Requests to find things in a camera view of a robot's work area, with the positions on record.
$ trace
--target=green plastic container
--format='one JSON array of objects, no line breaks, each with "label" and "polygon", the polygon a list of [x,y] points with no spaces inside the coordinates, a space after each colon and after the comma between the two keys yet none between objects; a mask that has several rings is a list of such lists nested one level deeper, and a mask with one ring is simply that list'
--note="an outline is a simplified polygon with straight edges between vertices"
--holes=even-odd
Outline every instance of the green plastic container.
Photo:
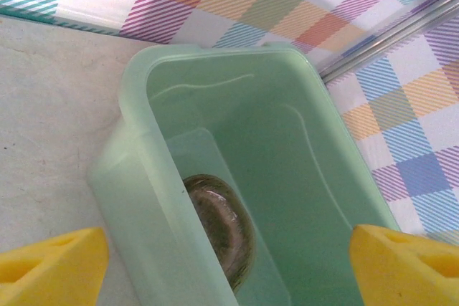
[{"label": "green plastic container", "polygon": [[[363,305],[356,224],[397,225],[321,78],[292,46],[139,52],[90,184],[142,305]],[[236,295],[182,179],[228,182],[257,234]]]}]

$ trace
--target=gray surface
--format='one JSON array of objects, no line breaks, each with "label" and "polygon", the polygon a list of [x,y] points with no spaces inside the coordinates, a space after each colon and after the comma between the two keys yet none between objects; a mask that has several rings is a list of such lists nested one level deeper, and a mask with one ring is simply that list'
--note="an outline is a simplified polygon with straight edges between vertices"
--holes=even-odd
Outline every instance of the gray surface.
[{"label": "gray surface", "polygon": [[[151,44],[0,21],[0,252],[106,228],[86,170],[120,115],[124,66]],[[98,305],[139,305],[111,241]]]}]

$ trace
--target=snail shell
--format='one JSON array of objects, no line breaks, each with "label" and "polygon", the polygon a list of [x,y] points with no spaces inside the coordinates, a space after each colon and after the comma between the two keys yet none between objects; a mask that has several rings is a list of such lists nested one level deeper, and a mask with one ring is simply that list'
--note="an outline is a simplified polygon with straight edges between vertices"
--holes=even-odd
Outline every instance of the snail shell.
[{"label": "snail shell", "polygon": [[235,292],[255,258],[255,231],[236,193],[220,178],[194,175],[184,185],[225,276]]}]

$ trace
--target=metal rod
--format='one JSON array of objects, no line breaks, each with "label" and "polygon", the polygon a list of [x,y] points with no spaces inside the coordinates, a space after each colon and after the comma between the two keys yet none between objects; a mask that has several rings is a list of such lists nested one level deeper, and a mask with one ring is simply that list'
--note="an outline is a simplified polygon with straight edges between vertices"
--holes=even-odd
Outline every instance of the metal rod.
[{"label": "metal rod", "polygon": [[375,40],[360,47],[348,57],[344,57],[322,70],[320,72],[322,80],[325,83],[330,82],[340,75],[378,57],[394,44],[422,30],[443,23],[458,14],[459,0],[437,0],[425,9],[401,21]]}]

